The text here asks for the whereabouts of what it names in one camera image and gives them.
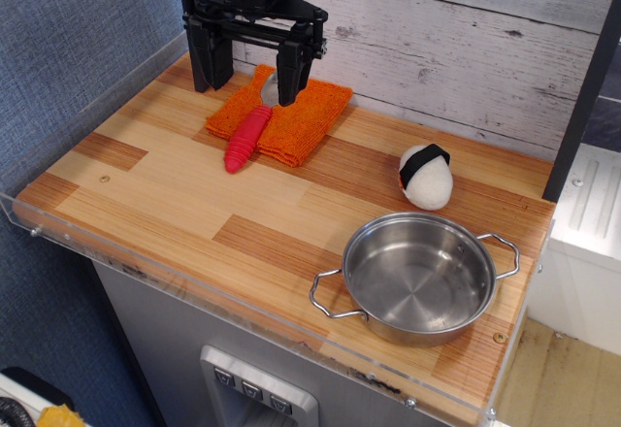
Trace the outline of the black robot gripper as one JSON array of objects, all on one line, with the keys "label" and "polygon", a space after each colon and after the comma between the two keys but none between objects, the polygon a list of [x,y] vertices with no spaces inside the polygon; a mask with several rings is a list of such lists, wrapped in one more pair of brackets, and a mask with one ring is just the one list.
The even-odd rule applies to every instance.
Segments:
[{"label": "black robot gripper", "polygon": [[181,0],[194,88],[220,89],[234,74],[232,41],[278,49],[278,101],[292,105],[311,64],[326,53],[326,11],[305,0]]}]

